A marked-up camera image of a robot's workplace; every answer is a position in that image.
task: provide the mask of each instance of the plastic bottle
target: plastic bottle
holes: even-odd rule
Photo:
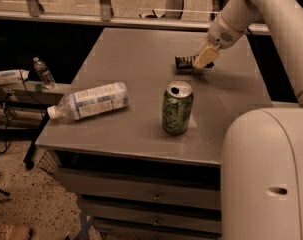
[[[128,105],[128,92],[124,83],[116,82],[65,95],[59,105],[48,108],[51,119],[79,120]]]
[[[56,86],[53,76],[47,65],[38,57],[33,58],[33,68],[38,73],[45,88],[53,89]]]

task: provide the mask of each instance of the shoe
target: shoe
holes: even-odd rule
[[[32,229],[28,226],[0,224],[0,240],[28,240]]]

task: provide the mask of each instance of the table top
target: table top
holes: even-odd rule
[[[117,81],[126,84],[129,106],[79,121],[50,120],[36,144],[51,150],[106,154],[219,166],[225,133],[241,114],[270,107],[246,37],[220,51],[215,66],[178,72],[175,56],[197,53],[206,33],[105,28],[71,84],[72,91]],[[188,130],[162,129],[167,85],[188,82],[194,102]]]

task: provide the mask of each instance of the gray table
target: gray table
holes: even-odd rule
[[[178,73],[175,56],[196,54],[204,36],[106,28],[71,89],[123,81],[129,106],[76,122],[50,120],[38,138],[60,159],[58,178],[79,194],[80,209],[99,217],[98,230],[175,240],[221,234],[224,135],[240,114],[271,101],[245,37],[222,50],[213,68]],[[161,125],[163,94],[174,80],[190,83],[195,97],[180,136]]]

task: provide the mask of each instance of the aluminum can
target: aluminum can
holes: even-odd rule
[[[162,106],[162,126],[167,133],[178,135],[187,130],[192,103],[193,93],[188,83],[174,81],[167,86]]]

